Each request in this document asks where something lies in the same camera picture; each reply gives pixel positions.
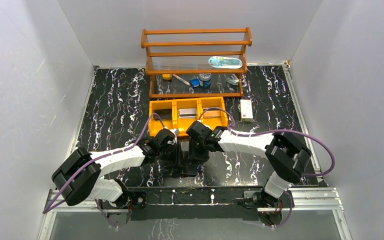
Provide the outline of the black leather card holder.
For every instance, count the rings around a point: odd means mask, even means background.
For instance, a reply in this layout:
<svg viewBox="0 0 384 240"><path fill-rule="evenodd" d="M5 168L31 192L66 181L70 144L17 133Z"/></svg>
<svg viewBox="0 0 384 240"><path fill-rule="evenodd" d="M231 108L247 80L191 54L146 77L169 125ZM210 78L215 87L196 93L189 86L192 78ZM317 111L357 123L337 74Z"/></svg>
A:
<svg viewBox="0 0 384 240"><path fill-rule="evenodd" d="M198 166L192 164L188 157L179 157L177 163L171 169L171 176L173 178L192 178L196 177Z"/></svg>

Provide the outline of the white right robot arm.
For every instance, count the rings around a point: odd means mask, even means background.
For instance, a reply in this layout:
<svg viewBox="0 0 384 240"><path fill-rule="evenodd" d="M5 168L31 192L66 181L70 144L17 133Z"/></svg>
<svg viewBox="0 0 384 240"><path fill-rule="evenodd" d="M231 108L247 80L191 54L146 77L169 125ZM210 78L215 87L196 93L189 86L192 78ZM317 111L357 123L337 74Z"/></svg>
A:
<svg viewBox="0 0 384 240"><path fill-rule="evenodd" d="M266 158L273 173L262 190L261 199L268 207L275 207L283 193L301 181L312 156L310 149L292 130L256 134L229 130L224 126L211 129L195 121L186 134L200 151L240 152Z"/></svg>

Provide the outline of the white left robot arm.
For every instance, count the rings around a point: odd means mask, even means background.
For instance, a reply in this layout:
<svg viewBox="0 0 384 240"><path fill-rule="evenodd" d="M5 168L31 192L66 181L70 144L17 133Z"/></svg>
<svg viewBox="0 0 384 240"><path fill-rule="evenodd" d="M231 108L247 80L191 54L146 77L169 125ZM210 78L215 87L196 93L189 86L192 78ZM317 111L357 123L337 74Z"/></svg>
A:
<svg viewBox="0 0 384 240"><path fill-rule="evenodd" d="M97 199L124 208L130 200L127 188L119 180L105 179L104 176L152 164L171 151L178 134L177 128L164 127L156 136L144 137L127 147L100 151L96 158L80 147L52 174L51 180L68 206L75 206L86 199Z"/></svg>

